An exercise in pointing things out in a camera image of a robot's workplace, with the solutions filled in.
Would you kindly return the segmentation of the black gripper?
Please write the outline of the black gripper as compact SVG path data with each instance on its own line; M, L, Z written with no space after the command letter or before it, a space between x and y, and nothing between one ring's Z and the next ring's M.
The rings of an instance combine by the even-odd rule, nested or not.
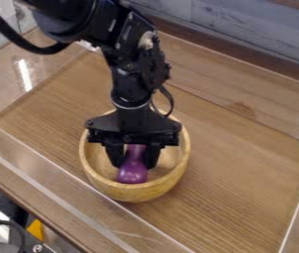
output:
M114 167L119 168L126 159L125 146L121 144L147 145L145 162L149 169L157 166L161 147L179 145L182 124L150 105L139 109L118 108L105 115L86 121L87 141L106 145L106 152Z

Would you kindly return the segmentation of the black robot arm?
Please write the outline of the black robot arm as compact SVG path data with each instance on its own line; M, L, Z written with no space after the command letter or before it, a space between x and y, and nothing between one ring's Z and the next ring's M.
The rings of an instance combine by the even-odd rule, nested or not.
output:
M36 24L55 41L90 42L99 47L111 70L115 111L86 122L87 140L105 146L110 161L126 161L125 146L142 145L146 166L161 151L179 144L182 125L153 104L153 94L167 94L163 83L171 66L159 46L157 27L123 0L20 0Z

